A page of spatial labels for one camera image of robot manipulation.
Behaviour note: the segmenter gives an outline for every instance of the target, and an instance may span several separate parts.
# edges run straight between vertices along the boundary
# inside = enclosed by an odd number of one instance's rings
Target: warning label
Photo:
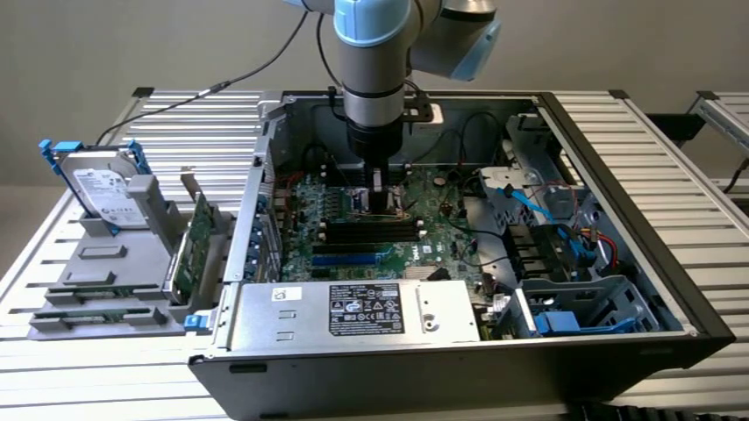
[[[102,219],[121,228],[147,224],[121,174],[109,169],[77,169],[73,175]]]
[[[397,283],[330,286],[330,333],[334,336],[405,332]]]

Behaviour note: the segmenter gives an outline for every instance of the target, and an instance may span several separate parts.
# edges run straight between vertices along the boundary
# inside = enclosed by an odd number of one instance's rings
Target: white sticker
[[[126,179],[109,169],[77,169],[73,175],[101,218],[121,228],[147,226]]]
[[[274,288],[271,301],[298,301],[302,299],[302,287]]]

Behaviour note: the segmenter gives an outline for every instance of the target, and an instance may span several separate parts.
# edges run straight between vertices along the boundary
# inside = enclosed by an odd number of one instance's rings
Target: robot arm
[[[349,145],[378,196],[404,144],[404,81],[413,69],[473,80],[497,41],[497,8],[489,0],[286,1],[334,15]]]

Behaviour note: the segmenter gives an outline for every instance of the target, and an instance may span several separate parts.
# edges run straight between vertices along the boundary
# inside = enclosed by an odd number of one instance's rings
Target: blue ram slot
[[[373,266],[373,265],[377,265],[376,253],[313,257],[313,266]]]

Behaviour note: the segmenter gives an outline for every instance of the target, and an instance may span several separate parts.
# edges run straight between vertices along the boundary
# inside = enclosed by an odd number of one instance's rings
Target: gray wall
[[[506,0],[498,7],[505,26],[481,78],[464,85],[418,75],[425,88],[617,88],[648,111],[685,110],[697,89],[749,90],[745,0]],[[300,14],[281,0],[0,0],[0,183],[58,185],[38,156],[40,138],[91,142],[137,86],[201,89],[255,67]],[[241,88],[328,86],[313,21],[308,37]],[[725,175],[740,158],[716,144],[689,150]]]

